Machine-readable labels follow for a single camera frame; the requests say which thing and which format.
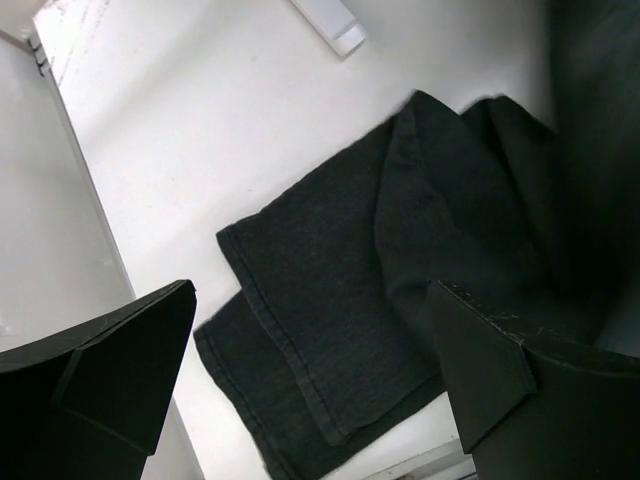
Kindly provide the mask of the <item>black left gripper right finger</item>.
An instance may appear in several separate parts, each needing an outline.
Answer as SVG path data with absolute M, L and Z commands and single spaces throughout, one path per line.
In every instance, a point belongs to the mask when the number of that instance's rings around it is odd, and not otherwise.
M 434 282 L 433 342 L 481 479 L 636 479 L 639 361 Z

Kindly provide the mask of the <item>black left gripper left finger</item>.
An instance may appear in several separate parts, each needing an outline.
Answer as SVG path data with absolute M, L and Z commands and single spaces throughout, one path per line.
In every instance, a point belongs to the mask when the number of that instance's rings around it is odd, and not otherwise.
M 139 479 L 156 452 L 196 293 L 175 281 L 1 355 L 4 479 Z

